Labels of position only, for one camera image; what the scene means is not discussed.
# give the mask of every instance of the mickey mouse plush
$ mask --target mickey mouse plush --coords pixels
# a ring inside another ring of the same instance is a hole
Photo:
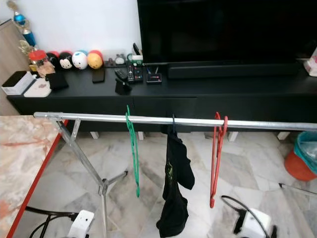
[[[62,68],[69,69],[73,67],[73,61],[71,60],[72,52],[64,51],[59,55],[59,63]]]

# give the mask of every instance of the tissue box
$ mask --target tissue box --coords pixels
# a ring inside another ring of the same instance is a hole
[[[1,88],[7,95],[21,95],[32,82],[33,77],[29,71],[17,71]]]

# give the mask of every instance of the red hanger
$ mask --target red hanger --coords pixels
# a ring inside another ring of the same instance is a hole
[[[220,114],[216,112],[214,116],[215,119],[220,120]],[[215,161],[215,147],[216,147],[216,133],[217,133],[217,126],[213,128],[213,140],[212,140],[212,157],[211,157],[211,185],[210,185],[210,208],[214,206],[214,196],[216,194],[217,189],[217,181],[219,175],[219,167],[220,167],[220,158],[221,158],[221,149],[223,138],[227,132],[228,126],[228,117],[224,117],[224,124],[223,126],[218,126],[218,139],[217,139],[217,162],[216,162],[216,170],[214,171],[214,161]]]

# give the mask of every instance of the clothes hanger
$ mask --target clothes hanger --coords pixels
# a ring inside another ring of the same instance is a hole
[[[214,118],[220,120],[220,114],[218,112],[216,112],[216,115]],[[228,117],[225,116],[223,126],[218,126],[217,152],[215,151],[217,126],[215,126],[213,128],[212,157],[211,157],[210,208],[213,208],[213,206],[214,206],[214,196],[216,194],[217,181],[218,181],[219,168],[220,168],[221,149],[222,149],[223,138],[227,132],[227,126],[228,126]],[[216,169],[214,171],[215,159],[217,159],[217,162],[216,162]]]
[[[176,126],[175,126],[175,115],[173,114],[173,133],[175,134],[176,132]]]
[[[129,120],[130,116],[130,109],[127,105],[127,112],[125,113],[125,119],[127,123],[127,127],[130,133],[130,141],[131,141],[131,151],[133,157],[133,169],[134,169],[134,179],[137,185],[136,194],[137,197],[140,196],[140,187],[139,187],[139,154],[138,154],[138,142],[137,136],[134,131],[133,123]]]

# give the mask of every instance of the tsum tsum plush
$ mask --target tsum tsum plush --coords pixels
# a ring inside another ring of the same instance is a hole
[[[72,56],[73,64],[78,69],[85,69],[88,65],[87,63],[87,52],[86,51],[76,51]]]
[[[103,55],[97,50],[90,51],[87,56],[87,62],[91,68],[98,69],[104,64]]]
[[[60,53],[59,55],[60,66],[65,69],[72,68],[73,62],[71,58],[72,58],[72,52],[70,51],[63,51],[62,53]]]
[[[49,58],[49,61],[52,63],[52,65],[54,65],[55,68],[59,68],[60,64],[59,64],[59,53],[56,51],[50,51],[47,52],[46,55]]]

